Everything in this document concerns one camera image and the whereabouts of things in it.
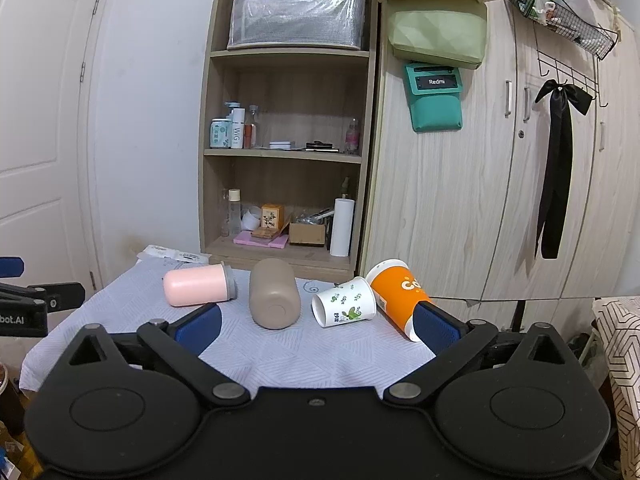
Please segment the pink cup with grey rim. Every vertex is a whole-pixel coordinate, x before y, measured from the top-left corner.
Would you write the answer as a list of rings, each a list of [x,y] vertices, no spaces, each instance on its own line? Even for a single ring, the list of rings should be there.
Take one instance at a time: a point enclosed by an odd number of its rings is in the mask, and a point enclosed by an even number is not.
[[[175,308],[238,298],[233,271],[225,263],[171,270],[163,278],[163,289],[166,301]]]

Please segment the taupe beige cup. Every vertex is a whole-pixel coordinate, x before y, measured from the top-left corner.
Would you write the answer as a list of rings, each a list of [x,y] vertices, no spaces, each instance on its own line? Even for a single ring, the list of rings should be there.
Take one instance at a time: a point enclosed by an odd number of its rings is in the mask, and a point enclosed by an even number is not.
[[[267,330],[283,330],[297,322],[302,300],[292,266],[268,258],[250,271],[250,314]]]

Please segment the white patterned tablecloth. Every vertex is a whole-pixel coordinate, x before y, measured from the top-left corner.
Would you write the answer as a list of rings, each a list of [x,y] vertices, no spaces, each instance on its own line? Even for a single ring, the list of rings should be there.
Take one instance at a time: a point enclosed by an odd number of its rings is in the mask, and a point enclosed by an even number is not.
[[[99,323],[111,334],[132,333],[163,318],[175,322],[188,312],[165,299],[163,278],[175,260],[147,258],[97,292],[26,354],[20,386],[36,391],[81,327]],[[422,342],[412,342],[377,315],[371,321],[322,328],[311,312],[311,297],[327,282],[297,282],[302,314],[284,330],[258,326],[248,307],[250,274],[235,271],[239,296],[224,302],[218,337],[200,358],[255,393],[260,387],[338,388],[372,386],[383,391],[433,359]]]

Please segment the white tissue packs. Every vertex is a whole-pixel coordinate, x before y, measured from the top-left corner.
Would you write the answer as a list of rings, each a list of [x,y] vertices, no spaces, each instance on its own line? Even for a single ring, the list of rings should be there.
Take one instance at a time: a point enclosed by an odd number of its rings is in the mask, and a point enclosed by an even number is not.
[[[158,245],[148,245],[142,252],[137,254],[139,260],[147,258],[170,259],[181,263],[209,264],[210,255],[200,254],[199,252],[182,252],[178,249],[172,249]]]

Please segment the light wood wardrobe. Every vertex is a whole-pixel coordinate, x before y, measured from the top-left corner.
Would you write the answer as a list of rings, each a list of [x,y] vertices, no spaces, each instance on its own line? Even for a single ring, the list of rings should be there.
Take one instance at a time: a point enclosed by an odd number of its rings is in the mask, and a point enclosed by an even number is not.
[[[359,267],[397,258],[440,308],[507,326],[552,324],[564,337],[588,330],[593,300],[611,296],[639,197],[639,44],[622,40],[602,62],[519,16],[488,6],[488,48],[463,73],[463,126],[417,133],[405,78],[388,41],[380,47],[367,227]],[[538,55],[597,77],[600,93],[573,117],[574,162],[559,255],[535,247],[550,116],[536,98],[554,77]]]

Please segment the pink flat box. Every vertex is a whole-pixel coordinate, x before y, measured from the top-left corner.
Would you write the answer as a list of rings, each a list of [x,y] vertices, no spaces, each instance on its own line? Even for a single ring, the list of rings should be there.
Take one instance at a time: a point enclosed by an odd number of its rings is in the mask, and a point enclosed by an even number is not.
[[[254,236],[250,231],[242,231],[233,239],[233,243],[248,247],[283,249],[288,244],[288,234],[280,234],[268,240]]]

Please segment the white small jar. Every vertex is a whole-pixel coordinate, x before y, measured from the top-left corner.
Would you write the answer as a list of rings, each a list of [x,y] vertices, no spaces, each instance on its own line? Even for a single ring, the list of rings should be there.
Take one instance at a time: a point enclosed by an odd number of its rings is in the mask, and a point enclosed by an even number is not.
[[[262,225],[262,208],[257,206],[248,206],[241,220],[241,229],[243,231],[253,232]]]

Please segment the white paper towel roll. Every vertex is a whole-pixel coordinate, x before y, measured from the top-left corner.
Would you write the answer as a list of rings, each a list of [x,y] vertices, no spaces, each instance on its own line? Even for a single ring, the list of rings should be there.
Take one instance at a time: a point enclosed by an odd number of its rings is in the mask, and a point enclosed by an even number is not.
[[[330,255],[345,258],[349,255],[352,238],[352,217],[355,201],[350,198],[337,198],[334,203]]]

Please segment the orange floral small box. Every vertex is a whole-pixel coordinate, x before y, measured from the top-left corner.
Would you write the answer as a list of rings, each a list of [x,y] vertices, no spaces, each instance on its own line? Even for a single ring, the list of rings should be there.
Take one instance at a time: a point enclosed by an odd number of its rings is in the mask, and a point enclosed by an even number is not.
[[[284,225],[284,206],[281,204],[263,204],[260,226],[264,229],[279,231]]]

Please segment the small cardboard box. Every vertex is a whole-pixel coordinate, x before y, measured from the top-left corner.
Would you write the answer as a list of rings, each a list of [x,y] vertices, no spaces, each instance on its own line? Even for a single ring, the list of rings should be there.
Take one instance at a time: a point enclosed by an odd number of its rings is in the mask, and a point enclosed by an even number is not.
[[[288,241],[291,245],[324,246],[326,226],[323,223],[292,222],[288,226]]]

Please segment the teal white jar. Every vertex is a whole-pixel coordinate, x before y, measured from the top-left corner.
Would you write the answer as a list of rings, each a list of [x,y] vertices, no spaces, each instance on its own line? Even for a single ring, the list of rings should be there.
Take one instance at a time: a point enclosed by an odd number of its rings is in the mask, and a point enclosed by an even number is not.
[[[229,118],[214,118],[209,125],[209,146],[211,148],[228,148],[232,122]]]

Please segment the pink small bottle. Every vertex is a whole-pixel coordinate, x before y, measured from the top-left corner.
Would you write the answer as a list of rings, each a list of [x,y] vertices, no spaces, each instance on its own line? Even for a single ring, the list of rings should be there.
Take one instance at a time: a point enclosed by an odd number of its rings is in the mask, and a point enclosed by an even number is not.
[[[359,148],[360,129],[359,122],[356,118],[352,118],[345,133],[345,153],[349,155],[357,155]]]

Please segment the orange clear bottle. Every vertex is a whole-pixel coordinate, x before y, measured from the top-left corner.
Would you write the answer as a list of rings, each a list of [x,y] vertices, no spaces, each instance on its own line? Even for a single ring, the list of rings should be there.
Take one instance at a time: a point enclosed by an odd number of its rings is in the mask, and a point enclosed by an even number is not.
[[[254,148],[257,144],[257,116],[259,107],[250,105],[244,125],[244,148]]]

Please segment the teal Redmi pouch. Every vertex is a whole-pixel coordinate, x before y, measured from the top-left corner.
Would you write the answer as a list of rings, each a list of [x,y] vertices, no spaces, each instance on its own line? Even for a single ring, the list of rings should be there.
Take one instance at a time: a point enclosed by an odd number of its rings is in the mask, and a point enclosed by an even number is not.
[[[460,72],[455,67],[406,63],[409,113],[416,133],[456,131],[462,128]]]

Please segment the white door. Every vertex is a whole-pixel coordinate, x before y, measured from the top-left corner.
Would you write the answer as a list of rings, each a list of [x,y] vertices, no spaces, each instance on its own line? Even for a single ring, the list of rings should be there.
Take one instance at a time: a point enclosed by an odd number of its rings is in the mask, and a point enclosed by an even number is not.
[[[22,285],[102,286],[89,98],[106,0],[1,0],[1,252]]]

